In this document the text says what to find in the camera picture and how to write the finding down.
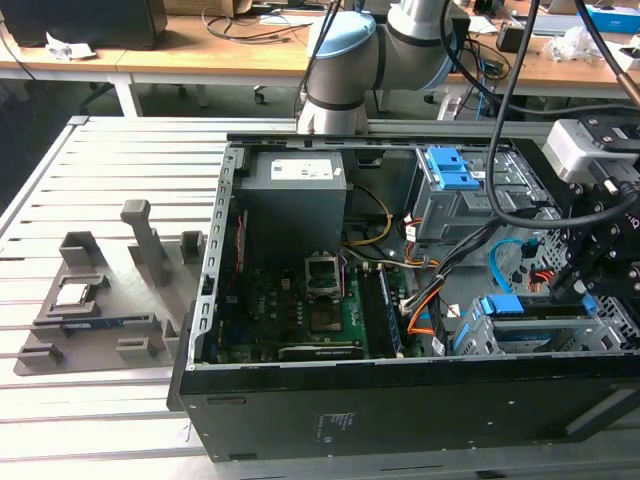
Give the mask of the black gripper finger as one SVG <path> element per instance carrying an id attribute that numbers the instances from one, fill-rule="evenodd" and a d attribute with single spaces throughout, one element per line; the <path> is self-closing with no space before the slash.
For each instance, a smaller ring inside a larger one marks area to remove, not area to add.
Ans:
<path id="1" fill-rule="evenodd" d="M 560 303 L 575 301 L 593 286 L 592 273 L 604 250 L 604 228 L 573 229 L 567 243 L 565 264 L 552 280 L 552 298 Z"/>
<path id="2" fill-rule="evenodd" d="M 598 228 L 584 283 L 596 296 L 639 297 L 639 234 L 621 224 Z"/>

